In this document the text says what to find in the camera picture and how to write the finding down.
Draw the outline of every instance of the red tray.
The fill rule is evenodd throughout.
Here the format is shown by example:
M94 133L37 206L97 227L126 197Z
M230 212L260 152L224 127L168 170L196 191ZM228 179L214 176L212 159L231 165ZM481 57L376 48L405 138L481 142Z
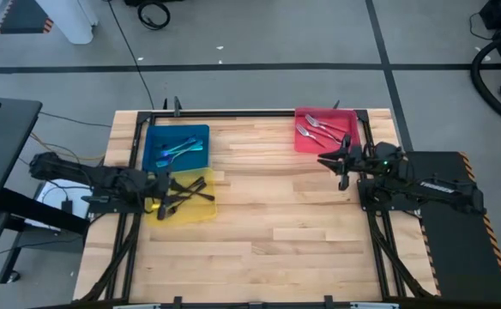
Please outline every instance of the red tray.
M324 131L321 128L313 128L305 119L306 114L309 114L316 120L323 121L325 123L332 124L339 129L343 129L344 131L337 130L325 125L327 129L331 130L338 137L344 137L345 134L351 135L352 145L361 145L361 141L359 140L359 131L357 128L357 114L354 111L336 110L332 108L299 107L294 111L294 150L308 154L323 154L340 148L340 144L337 144L330 137L322 136L310 130L309 128ZM300 132L296 130L296 124L301 124L313 136L315 136L319 142L325 145L325 147L322 147L310 137L302 136Z

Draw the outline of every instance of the blue tray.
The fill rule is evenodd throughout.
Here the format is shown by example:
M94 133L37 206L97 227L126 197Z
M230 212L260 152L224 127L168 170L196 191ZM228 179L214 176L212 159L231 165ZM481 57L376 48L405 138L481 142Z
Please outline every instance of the blue tray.
M190 151L174 159L170 165L171 172L187 171L208 167L208 125L154 125L148 127L142 169L146 172L158 172L165 167L157 167L160 152L183 143L194 136L202 140L201 151Z

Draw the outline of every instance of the black mat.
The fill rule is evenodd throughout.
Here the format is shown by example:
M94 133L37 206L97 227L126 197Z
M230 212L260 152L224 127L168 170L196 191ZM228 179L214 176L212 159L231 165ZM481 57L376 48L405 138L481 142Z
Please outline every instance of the black mat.
M471 168L457 152L408 155L418 179L434 172L442 179L470 178ZM485 206L497 211L497 205ZM501 302L501 253L488 218L464 215L441 203L423 205L421 214L441 297Z
M0 34L49 33L52 21L35 0L11 0L0 22Z

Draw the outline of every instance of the silver fork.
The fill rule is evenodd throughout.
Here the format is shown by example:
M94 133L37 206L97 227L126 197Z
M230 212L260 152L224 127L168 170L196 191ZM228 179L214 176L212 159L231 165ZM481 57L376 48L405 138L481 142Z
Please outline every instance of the silver fork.
M300 132L300 134L302 134L303 136L309 137L309 138L313 139L314 141L316 141L316 143L321 145L321 147L326 148L322 142L319 142L319 140L317 140L317 138L315 136L310 134L310 132L308 132L308 130L304 129L304 127L302 125L296 124L296 130L298 130Z

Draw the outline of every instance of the black hose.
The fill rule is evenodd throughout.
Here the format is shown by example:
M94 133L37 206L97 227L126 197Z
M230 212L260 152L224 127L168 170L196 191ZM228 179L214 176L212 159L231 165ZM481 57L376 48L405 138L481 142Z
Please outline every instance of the black hose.
M483 82L483 79L481 78L480 74L480 66L481 66L481 61L483 61L483 58L492 50L497 48L499 45L501 45L501 39L497 39L491 43L489 43L487 46L485 46L480 52L477 53L477 55L474 58L474 61L472 62L472 69L470 72L470 75L472 77L472 83L474 84L475 89L477 92L480 94L481 98L487 102L487 104L496 112L498 115L501 116L501 103L500 101L492 95L491 91L487 89L485 83Z
M161 9L163 12L165 12L166 14L165 22L161 24L156 24L151 20L151 18L145 16L142 13L142 11L149 5L154 5L159 9ZM168 8L165 6L165 4L161 3L159 0L147 0L138 5L138 19L140 20L142 25L144 25L144 27L146 27L147 29L160 30L166 27L166 25L168 25L169 22L171 22L171 11L169 11Z

